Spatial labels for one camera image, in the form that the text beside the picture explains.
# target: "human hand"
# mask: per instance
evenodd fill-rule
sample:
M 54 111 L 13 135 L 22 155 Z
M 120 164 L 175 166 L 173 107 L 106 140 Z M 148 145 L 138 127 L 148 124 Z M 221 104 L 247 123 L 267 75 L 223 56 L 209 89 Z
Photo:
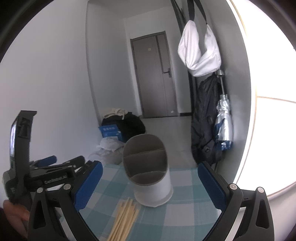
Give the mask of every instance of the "human hand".
M 29 221 L 30 212 L 20 204 L 12 204 L 9 200 L 3 202 L 3 210 L 10 225 L 22 236 L 28 237 L 23 221 Z

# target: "gray tile floor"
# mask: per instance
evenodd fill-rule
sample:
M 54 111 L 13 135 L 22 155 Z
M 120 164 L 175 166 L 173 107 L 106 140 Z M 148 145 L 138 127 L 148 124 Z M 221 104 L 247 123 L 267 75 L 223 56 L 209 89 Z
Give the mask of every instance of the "gray tile floor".
M 191 117 L 142 119 L 148 134 L 159 137 L 165 145 L 171 168 L 196 167 L 191 154 Z

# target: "bundle of wooden sticks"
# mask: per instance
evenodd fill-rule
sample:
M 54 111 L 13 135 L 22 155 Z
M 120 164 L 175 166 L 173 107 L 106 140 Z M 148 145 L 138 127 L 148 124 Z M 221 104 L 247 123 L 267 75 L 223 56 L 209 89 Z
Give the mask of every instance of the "bundle of wooden sticks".
M 139 210 L 132 199 L 121 203 L 107 241 L 125 241 L 138 214 Z

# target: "folded umbrella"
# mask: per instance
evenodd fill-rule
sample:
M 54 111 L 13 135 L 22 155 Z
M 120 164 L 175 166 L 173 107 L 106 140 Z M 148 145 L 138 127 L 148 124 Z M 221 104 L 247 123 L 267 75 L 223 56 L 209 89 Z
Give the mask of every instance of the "folded umbrella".
M 231 148 L 233 142 L 233 125 L 230 115 L 230 101 L 224 92 L 222 80 L 222 76 L 224 75 L 223 71 L 218 70 L 216 74 L 220 77 L 223 94 L 220 95 L 220 100 L 217 105 L 218 116 L 215 122 L 214 135 L 217 148 L 220 150 L 228 150 Z

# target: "tablecloth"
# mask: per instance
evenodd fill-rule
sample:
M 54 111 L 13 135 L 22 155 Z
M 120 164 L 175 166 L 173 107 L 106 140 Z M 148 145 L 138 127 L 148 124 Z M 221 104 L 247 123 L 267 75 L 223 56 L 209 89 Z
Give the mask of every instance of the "tablecloth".
M 127 241 L 201 241 L 219 216 L 197 168 L 171 169 L 172 198 L 152 208 L 138 204 L 138 218 Z M 107 240 L 120 201 L 134 198 L 122 166 L 107 165 L 85 209 L 80 214 L 100 241 Z

